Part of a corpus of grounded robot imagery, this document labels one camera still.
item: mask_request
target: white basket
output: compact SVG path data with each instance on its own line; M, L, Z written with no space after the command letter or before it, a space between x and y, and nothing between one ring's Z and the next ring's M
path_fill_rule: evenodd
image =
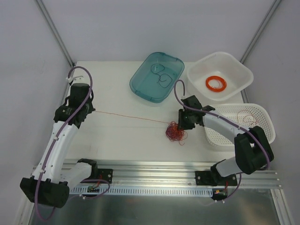
M225 117L248 127L260 126L269 141L275 139L273 123L267 111L257 104L222 104L212 105ZM213 146L233 146L233 143L218 132L205 127L208 142Z
M227 87L222 92L213 92L206 87L206 79L213 75L220 76L226 81ZM209 104L211 101L217 101L216 104L220 104L220 101L237 94L252 81L253 73L225 52L215 52L206 56L187 70L187 91L195 94L204 104Z

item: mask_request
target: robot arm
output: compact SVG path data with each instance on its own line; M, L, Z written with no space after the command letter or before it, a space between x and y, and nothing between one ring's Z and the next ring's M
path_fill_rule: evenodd
M76 135L86 116L92 111L93 94L87 99L84 106L62 129L60 135L56 137L62 125L77 110L89 93L90 86L86 83L73 83L70 88L70 95L66 101L56 111L54 116L54 125L50 141L46 147L44 155L37 168L30 178L23 178L20 184L21 189L31 202L35 201L35 191L38 178L43 172L38 192L38 203L48 206L61 208L68 200L69 191L86 178L96 179L98 167L96 161L89 159L80 159L77 164L69 171L62 172L63 161L67 155L70 144ZM49 149L56 140L52 151L48 157L45 168L42 165L47 157Z
M212 112L221 116L221 114L210 105L202 107L195 96L182 99L182 102L185 106L206 112ZM193 129L195 128L195 124L211 128L234 143L235 157L223 160L213 165L211 167L210 176L206 177L207 185L216 186L227 176L236 173L252 174L254 171L259 170L267 164L266 157L259 146L257 146L257 143L254 142L250 135L242 131L240 127L249 131L259 141L267 152L270 161L274 159L268 139L263 129L259 126L255 126L254 128L242 125L240 125L240 127L235 127L223 119L208 113L197 112L187 108L179 110L179 129Z

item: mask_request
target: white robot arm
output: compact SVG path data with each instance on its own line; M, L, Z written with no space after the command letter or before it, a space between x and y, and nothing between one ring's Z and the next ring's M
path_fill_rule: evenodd
M274 159L261 127L237 125L212 106L202 107L195 95L181 101L183 109L179 110L178 128L189 130L199 124L217 131L234 143L235 157L216 163L210 172L203 172L201 181L204 185L217 186L226 181L228 176L237 173L252 174Z
M74 67L70 73L75 68L84 69L88 73L83 67ZM81 123L95 110L92 105L92 82L88 85L72 81L70 85L70 95L55 111L52 135L41 161L31 177L23 178L20 184L31 202L56 208L64 206L69 191L84 179L98 178L97 163L90 159L80 159L71 170L61 171L70 144Z

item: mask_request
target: white cable clip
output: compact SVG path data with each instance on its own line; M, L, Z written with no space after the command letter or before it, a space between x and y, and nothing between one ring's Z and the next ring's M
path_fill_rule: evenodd
M71 83L73 81L73 78L72 77L70 77L70 78L66 77L66 80L68 81L68 83Z

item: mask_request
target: white table surface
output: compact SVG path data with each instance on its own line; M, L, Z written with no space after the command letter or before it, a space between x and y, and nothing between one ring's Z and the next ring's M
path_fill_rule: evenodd
M87 68L93 77L93 105L96 110L177 122L181 105L176 101L173 91L159 104L148 102L131 91L129 80L141 64L139 61L77 63L78 66ZM180 77L184 81L186 70L191 64L185 63L185 70ZM87 77L83 70L75 70L74 76L80 75ZM182 87L178 85L180 96L181 93ZM241 94L225 103L243 103ZM188 130L183 146L166 137L166 128L167 124L164 123L93 112L82 123L68 151L67 159L217 162L234 156L233 147L211 146L206 140L203 127L196 126L195 129Z

